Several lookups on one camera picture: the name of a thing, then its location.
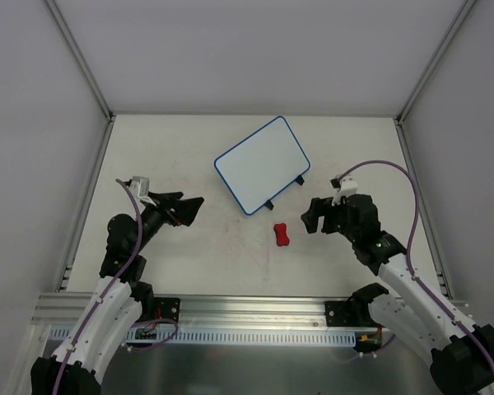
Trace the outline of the red bone-shaped eraser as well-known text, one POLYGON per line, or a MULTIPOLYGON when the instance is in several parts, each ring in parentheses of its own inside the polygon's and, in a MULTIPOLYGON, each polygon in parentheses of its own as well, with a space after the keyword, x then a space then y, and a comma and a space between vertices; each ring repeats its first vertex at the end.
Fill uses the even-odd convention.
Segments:
POLYGON ((277 223, 273 227, 275 233, 276 245, 278 247, 288 246, 290 244, 290 238, 287 234, 287 224, 277 223))

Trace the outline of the blue framed whiteboard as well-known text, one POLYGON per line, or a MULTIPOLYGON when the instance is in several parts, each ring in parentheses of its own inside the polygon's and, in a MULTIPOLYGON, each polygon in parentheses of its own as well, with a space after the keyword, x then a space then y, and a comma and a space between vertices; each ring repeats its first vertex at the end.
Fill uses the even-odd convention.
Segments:
POLYGON ((310 159, 285 117, 277 116, 214 160, 214 168, 252 216, 310 170, 310 159))

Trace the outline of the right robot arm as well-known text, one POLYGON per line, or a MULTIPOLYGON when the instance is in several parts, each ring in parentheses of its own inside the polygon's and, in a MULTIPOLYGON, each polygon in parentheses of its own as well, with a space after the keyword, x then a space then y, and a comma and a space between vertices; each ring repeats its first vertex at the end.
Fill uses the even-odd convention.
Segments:
POLYGON ((344 236, 381 280, 354 292, 352 316, 359 324, 392 331, 425 362, 444 394, 478 394, 494 384, 494 327, 478 325, 422 280, 408 250, 382 230, 371 196, 315 197, 301 220, 310 234, 344 236))

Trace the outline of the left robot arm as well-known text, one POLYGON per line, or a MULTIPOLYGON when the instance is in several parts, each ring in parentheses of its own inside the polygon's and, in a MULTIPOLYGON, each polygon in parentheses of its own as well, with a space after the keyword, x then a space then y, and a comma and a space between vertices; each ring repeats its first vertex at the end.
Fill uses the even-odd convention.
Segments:
POLYGON ((153 288, 141 280, 147 264, 141 251, 163 225, 192 225, 204 199, 175 192, 149 193, 142 201, 134 216, 118 214, 108 222, 96 288, 61 345, 32 365, 33 394, 99 394, 128 330, 156 319, 153 288))

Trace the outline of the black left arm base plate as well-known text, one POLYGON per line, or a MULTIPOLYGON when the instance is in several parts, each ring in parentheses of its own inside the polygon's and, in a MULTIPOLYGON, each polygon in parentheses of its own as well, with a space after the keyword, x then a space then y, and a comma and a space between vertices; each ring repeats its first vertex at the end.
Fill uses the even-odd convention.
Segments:
POLYGON ((181 299, 175 297, 154 297, 153 318, 179 322, 181 299))

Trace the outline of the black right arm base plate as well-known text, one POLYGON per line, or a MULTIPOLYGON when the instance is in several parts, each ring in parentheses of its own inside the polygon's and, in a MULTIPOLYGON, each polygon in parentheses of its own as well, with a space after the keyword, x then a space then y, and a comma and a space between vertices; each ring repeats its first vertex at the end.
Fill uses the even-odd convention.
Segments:
POLYGON ((352 302, 327 300, 324 302, 324 316, 328 328, 349 328, 357 324, 352 302))

